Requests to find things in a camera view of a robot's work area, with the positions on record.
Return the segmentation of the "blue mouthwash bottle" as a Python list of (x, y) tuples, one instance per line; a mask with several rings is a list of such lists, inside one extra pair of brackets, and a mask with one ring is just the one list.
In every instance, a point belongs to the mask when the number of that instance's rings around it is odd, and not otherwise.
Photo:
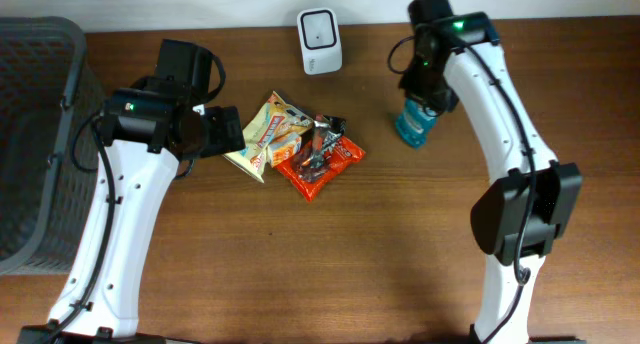
[(406, 144), (419, 149), (426, 143), (438, 117), (435, 111), (406, 99), (404, 109), (395, 121), (396, 131)]

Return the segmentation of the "cream snack bag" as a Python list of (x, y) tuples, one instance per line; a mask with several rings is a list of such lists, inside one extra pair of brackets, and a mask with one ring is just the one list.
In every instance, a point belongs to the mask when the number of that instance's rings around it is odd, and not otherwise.
[(273, 91), (256, 116), (243, 129), (245, 148), (224, 157), (256, 181), (263, 183), (268, 162), (267, 147), (276, 138), (292, 132), (301, 138), (313, 127), (313, 119)]

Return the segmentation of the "silver black snack packet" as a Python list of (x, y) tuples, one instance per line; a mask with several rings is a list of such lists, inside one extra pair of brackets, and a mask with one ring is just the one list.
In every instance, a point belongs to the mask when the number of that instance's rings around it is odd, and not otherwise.
[(316, 169), (322, 166), (326, 153), (333, 150), (345, 131), (344, 118), (317, 114), (314, 119), (311, 147), (301, 162), (302, 167)]

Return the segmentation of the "small orange box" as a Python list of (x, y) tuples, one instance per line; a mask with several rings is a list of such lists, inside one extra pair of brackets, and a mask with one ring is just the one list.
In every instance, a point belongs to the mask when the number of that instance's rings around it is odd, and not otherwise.
[(292, 132), (274, 139), (267, 147), (268, 162), (272, 167), (288, 160), (297, 154), (301, 148), (302, 138)]

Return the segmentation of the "red skittles candy bag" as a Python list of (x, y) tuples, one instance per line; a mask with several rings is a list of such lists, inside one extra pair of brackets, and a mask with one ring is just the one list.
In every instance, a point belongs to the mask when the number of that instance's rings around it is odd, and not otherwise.
[(312, 144), (308, 142), (297, 154), (275, 167), (308, 202), (313, 201), (326, 184), (350, 165), (360, 162), (366, 155), (361, 147), (342, 137), (330, 153), (322, 156), (318, 168), (310, 168), (309, 165), (304, 165), (304, 162), (310, 156), (311, 149)]

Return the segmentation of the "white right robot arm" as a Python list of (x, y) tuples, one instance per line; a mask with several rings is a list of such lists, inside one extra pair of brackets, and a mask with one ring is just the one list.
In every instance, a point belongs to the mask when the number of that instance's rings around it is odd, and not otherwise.
[(470, 212), (485, 256), (482, 303), (469, 343), (528, 343), (535, 281), (566, 230), (583, 177), (562, 164), (528, 116), (484, 12), (456, 15), (449, 0), (408, 6), (413, 56), (400, 71), (405, 105), (395, 122), (411, 147), (463, 106), (482, 149), (489, 187)]

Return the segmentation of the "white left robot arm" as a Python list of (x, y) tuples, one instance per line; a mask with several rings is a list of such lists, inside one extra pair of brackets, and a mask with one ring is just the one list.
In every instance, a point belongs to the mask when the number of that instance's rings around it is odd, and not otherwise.
[(212, 106), (226, 73), (194, 43), (165, 39), (152, 75), (90, 116), (96, 186), (69, 278), (44, 325), (21, 343), (164, 343), (138, 330), (139, 293), (157, 215), (180, 164), (244, 148), (235, 107)]

